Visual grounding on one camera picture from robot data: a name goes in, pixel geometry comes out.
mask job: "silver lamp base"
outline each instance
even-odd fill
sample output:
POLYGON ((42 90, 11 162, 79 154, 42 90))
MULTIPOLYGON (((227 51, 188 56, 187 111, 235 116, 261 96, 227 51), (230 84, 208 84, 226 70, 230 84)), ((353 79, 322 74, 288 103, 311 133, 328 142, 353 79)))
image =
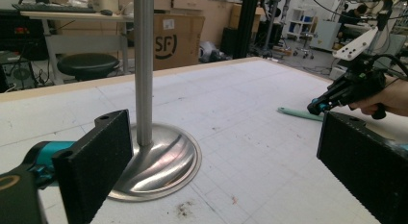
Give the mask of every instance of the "silver lamp base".
POLYGON ((185 186, 198 172, 201 150, 187 132, 165 124, 152 124, 152 144, 140 148, 132 126, 134 157, 109 197, 127 202, 161 198, 185 186))

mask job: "human hand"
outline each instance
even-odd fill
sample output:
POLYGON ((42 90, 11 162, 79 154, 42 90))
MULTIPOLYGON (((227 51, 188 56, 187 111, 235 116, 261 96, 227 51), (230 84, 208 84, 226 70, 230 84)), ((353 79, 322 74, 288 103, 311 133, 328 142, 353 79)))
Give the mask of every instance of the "human hand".
POLYGON ((363 114, 373 115, 378 110, 379 103, 384 105, 386 112, 408 116, 408 82, 386 77, 386 87, 382 91, 349 106, 361 109, 363 114))

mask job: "stool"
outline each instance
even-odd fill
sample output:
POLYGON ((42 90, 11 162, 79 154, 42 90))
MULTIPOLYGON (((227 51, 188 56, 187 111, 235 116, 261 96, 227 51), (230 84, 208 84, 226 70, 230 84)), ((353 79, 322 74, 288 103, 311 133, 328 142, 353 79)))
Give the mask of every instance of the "stool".
POLYGON ((63 57, 57 67, 63 74, 74 76, 77 81, 89 81, 106 78, 118 65, 119 60, 112 55, 86 53, 63 57))
POLYGON ((303 59, 307 58, 309 56, 309 53, 311 54, 310 59, 313 59, 315 56, 313 56, 313 52, 310 46, 309 48, 307 47, 307 41, 309 38, 317 37, 317 35, 309 32, 302 32, 300 35, 302 38, 305 39, 305 42, 303 43, 303 47, 296 47, 296 49, 299 50, 300 52, 303 52, 303 59))

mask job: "white table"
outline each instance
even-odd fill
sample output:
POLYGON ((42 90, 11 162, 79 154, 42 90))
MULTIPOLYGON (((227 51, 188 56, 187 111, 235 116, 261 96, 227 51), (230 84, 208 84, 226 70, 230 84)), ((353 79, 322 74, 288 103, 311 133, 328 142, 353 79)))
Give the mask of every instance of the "white table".
MULTIPOLYGON (((378 223, 317 159, 321 123, 276 111, 306 111, 328 84, 257 58, 155 72, 153 120, 193 135, 201 168, 159 200, 107 199, 92 223, 378 223)), ((122 109, 134 123, 133 76, 0 94, 0 171, 19 165, 34 144, 76 140, 94 118, 122 109)), ((336 111, 408 142, 406 118, 336 111)), ((40 195, 49 223, 66 223, 59 189, 40 195)))
POLYGON ((128 73, 127 62, 127 37, 125 22, 133 22, 133 18, 123 15, 106 16, 100 13, 71 13, 71 12, 21 12, 21 15, 31 19, 40 19, 44 29, 50 62, 53 68, 53 83, 64 83, 61 72, 58 70, 56 54, 78 52, 112 52, 121 50, 123 57, 123 70, 128 73), (123 23, 121 34, 115 36, 65 36, 52 35, 48 20, 82 20, 82 21, 112 21, 123 23))

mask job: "black stool seat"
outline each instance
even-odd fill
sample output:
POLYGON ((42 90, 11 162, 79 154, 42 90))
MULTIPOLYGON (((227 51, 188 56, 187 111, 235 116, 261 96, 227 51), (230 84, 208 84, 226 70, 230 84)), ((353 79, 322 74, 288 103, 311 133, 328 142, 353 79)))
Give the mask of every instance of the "black stool seat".
POLYGON ((62 58, 58 69, 66 75, 75 76, 78 81, 106 78, 119 65, 112 55, 99 53, 75 54, 62 58))

